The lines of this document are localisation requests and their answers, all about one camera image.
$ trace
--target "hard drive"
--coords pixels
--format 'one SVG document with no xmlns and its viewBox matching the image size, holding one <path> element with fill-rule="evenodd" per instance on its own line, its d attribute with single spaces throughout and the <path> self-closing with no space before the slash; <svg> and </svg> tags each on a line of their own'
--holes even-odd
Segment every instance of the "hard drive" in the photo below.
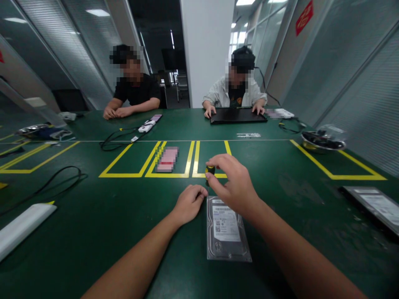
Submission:
<svg viewBox="0 0 399 299">
<path fill-rule="evenodd" d="M 217 196 L 207 198 L 207 258 L 252 262 L 242 217 Z"/>
</svg>

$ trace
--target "red sign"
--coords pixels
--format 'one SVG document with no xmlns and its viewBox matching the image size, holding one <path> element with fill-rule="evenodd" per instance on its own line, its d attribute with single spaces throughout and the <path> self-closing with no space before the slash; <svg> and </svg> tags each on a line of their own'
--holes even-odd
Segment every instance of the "red sign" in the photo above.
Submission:
<svg viewBox="0 0 399 299">
<path fill-rule="evenodd" d="M 309 23 L 310 19 L 313 17 L 313 0 L 309 2 L 303 13 L 300 15 L 298 21 L 296 21 L 296 36 L 300 34 L 302 29 L 305 28 L 306 24 Z"/>
</svg>

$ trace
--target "black t-shirt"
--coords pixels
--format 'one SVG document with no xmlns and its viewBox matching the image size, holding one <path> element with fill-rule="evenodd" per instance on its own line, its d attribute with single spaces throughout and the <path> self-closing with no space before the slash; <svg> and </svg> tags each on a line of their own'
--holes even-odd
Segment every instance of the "black t-shirt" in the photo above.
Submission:
<svg viewBox="0 0 399 299">
<path fill-rule="evenodd" d="M 161 91 L 158 81 L 147 74 L 143 74 L 140 86 L 134 86 L 127 78 L 119 78 L 116 84 L 114 98 L 123 102 L 129 100 L 130 105 L 138 105 L 148 101 L 150 98 L 161 100 Z"/>
<path fill-rule="evenodd" d="M 245 90 L 246 90 L 245 82 L 243 82 L 236 89 L 233 89 L 232 86 L 229 85 L 229 98 L 230 98 L 231 108 L 241 107 L 242 98 L 244 97 Z"/>
</svg>

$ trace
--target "yellow rectangle marking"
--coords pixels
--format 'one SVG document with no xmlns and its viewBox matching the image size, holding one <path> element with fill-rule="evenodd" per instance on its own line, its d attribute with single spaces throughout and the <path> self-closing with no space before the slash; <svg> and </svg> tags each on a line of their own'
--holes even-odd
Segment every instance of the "yellow rectangle marking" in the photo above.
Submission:
<svg viewBox="0 0 399 299">
<path fill-rule="evenodd" d="M 21 143 L 21 144 L 15 146 L 15 147 L 12 147 L 12 148 L 10 148 L 10 149 L 8 149 L 8 150 L 6 150 L 6 151 L 0 153 L 0 156 L 3 155 L 3 154 L 7 154 L 7 153 L 10 152 L 10 151 L 16 150 L 17 148 L 19 148 L 19 147 L 21 147 L 21 146 L 23 146 L 23 145 L 25 145 L 25 144 L 27 144 L 27 143 L 29 143 L 29 142 L 30 142 L 30 141 L 27 141 L 27 142 L 24 142 L 24 143 Z"/>
<path fill-rule="evenodd" d="M 115 160 L 112 161 L 111 164 L 108 165 L 107 168 L 105 168 L 105 170 L 99 175 L 99 177 L 101 178 L 137 178 L 137 177 L 142 177 L 144 174 L 144 171 L 147 169 L 148 164 L 151 162 L 152 157 L 155 154 L 156 149 L 158 148 L 159 144 L 161 143 L 161 141 L 158 141 L 157 144 L 154 146 L 154 148 L 152 149 L 150 155 L 148 156 L 147 160 L 145 161 L 143 167 L 141 168 L 139 173 L 135 173 L 135 174 L 109 174 L 108 171 L 115 165 L 116 162 L 118 162 L 118 160 L 128 151 L 128 149 L 134 144 L 131 143 L 129 144 L 117 157 Z"/>
<path fill-rule="evenodd" d="M 153 170 L 158 163 L 159 158 L 161 157 L 163 153 L 163 149 L 166 145 L 166 141 L 162 143 L 162 146 L 157 154 L 157 156 L 154 158 L 150 168 L 148 169 L 147 173 L 145 174 L 145 177 L 156 177 L 156 178 L 188 178 L 190 176 L 190 168 L 191 168 L 191 160 L 192 160 L 192 153 L 194 152 L 194 143 L 195 141 L 192 141 L 190 144 L 190 150 L 188 152 L 188 157 L 187 157 L 187 162 L 186 162 L 186 168 L 184 170 L 183 174 L 165 174 L 165 173 L 153 173 Z"/>
<path fill-rule="evenodd" d="M 57 154 L 55 154 L 54 156 L 48 158 L 46 161 L 40 163 L 39 165 L 33 167 L 32 169 L 7 169 L 10 168 L 11 166 L 21 162 L 22 160 L 25 160 L 26 158 L 29 158 L 30 156 L 40 152 L 41 150 L 44 150 L 45 148 L 50 147 L 50 144 L 44 144 L 39 146 L 38 148 L 26 153 L 24 156 L 19 157 L 18 159 L 14 159 L 11 162 L 7 164 L 5 164 L 4 166 L 2 166 L 2 168 L 0 169 L 0 173 L 3 174 L 30 174 L 32 172 L 34 172 L 35 170 L 37 170 L 38 168 L 42 167 L 43 165 L 45 165 L 46 163 L 50 162 L 51 160 L 53 160 L 54 158 L 58 157 L 59 155 L 65 153 L 67 150 L 73 148 L 75 145 L 77 145 L 78 143 L 80 143 L 80 141 L 75 142 L 74 144 L 68 146 L 67 148 L 63 149 L 62 151 L 58 152 Z"/>
<path fill-rule="evenodd" d="M 3 138 L 0 138 L 0 141 L 2 141 L 2 140 L 4 140 L 4 139 L 7 139 L 7 138 L 10 138 L 10 137 L 12 137 L 12 136 L 14 136 L 14 134 L 8 135 L 8 136 L 3 137 Z"/>
<path fill-rule="evenodd" d="M 376 173 L 374 170 L 369 168 L 368 166 L 364 165 L 359 160 L 356 160 L 354 157 L 350 156 L 344 151 L 338 151 L 345 157 L 347 157 L 352 162 L 359 165 L 361 168 L 366 170 L 367 172 L 371 173 L 372 175 L 335 175 L 332 174 L 330 171 L 327 170 L 319 161 L 317 161 L 311 154 L 309 154 L 303 147 L 301 147 L 298 143 L 294 140 L 290 140 L 306 157 L 308 157 L 314 164 L 317 165 L 330 179 L 333 180 L 348 180 L 348 181 L 385 181 L 387 180 L 382 175 Z"/>
<path fill-rule="evenodd" d="M 224 146 L 226 147 L 226 153 L 232 156 L 232 152 L 230 150 L 230 145 L 227 140 L 224 141 Z M 200 160 L 200 141 L 197 141 L 197 144 L 195 146 L 195 156 L 194 156 L 194 166 L 192 168 L 192 176 L 194 178 L 205 178 L 205 174 L 199 174 L 198 173 L 198 162 Z M 226 174 L 215 174 L 215 177 L 218 179 L 227 179 Z"/>
</svg>

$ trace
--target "black hair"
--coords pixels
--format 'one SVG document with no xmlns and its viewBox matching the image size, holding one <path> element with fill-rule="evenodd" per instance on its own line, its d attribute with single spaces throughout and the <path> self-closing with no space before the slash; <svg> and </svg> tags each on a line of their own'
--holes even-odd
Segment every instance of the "black hair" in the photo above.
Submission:
<svg viewBox="0 0 399 299">
<path fill-rule="evenodd" d="M 137 51 L 125 44 L 114 46 L 109 59 L 113 64 L 126 64 L 129 59 L 133 59 L 135 63 L 140 63 Z"/>
<path fill-rule="evenodd" d="M 239 74 L 247 74 L 255 67 L 255 55 L 247 46 L 242 46 L 232 54 L 231 66 L 234 66 Z"/>
</svg>

